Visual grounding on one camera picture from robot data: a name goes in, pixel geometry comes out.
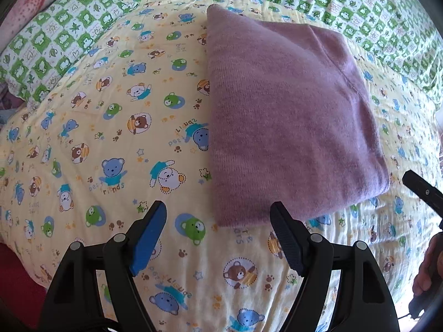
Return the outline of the person's right hand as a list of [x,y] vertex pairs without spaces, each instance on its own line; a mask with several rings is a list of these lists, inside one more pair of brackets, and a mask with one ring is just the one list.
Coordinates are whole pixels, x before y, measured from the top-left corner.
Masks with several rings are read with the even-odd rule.
[[414,296],[421,295],[432,286],[432,274],[430,273],[432,266],[436,267],[436,271],[442,277],[442,249],[438,248],[438,243],[440,242],[442,242],[441,232],[434,235],[429,242],[424,261],[422,261],[419,272],[413,282],[412,291]]

